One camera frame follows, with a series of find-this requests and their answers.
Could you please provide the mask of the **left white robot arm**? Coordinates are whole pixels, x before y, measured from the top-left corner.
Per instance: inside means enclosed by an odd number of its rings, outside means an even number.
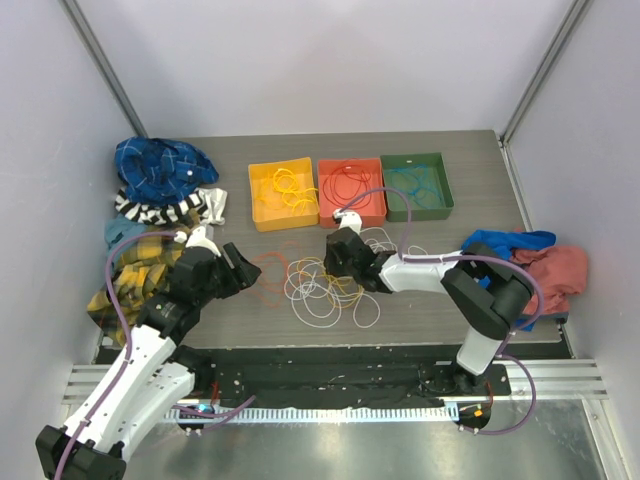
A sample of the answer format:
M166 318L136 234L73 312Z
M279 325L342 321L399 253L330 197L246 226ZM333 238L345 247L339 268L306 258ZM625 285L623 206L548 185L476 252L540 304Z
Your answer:
M260 274L232 243L186 247L97 387L61 427L47 425L36 438L45 477L123 478L159 420L184 397L200 399L212 389L210 360L182 343L202 308L253 286Z

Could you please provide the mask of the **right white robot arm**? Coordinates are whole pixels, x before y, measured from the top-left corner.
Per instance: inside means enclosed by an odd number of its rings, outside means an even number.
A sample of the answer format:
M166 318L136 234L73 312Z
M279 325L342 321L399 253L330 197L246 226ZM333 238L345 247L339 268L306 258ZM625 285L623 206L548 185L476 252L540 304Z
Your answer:
M465 395L486 385L487 369L539 292L528 272L481 243L446 255L402 255L374 252L358 233L340 228L326 238L324 266L370 293L448 295L469 324L451 371L453 386Z

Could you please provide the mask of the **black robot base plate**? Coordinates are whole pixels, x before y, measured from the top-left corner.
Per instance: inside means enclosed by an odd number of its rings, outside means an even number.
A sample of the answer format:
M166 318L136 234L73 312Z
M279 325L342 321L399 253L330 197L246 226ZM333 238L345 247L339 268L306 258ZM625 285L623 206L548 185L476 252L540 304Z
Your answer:
M507 397L505 366L465 373L452 346L332 346L190 349L189 395L224 407L304 410L439 407L453 398Z

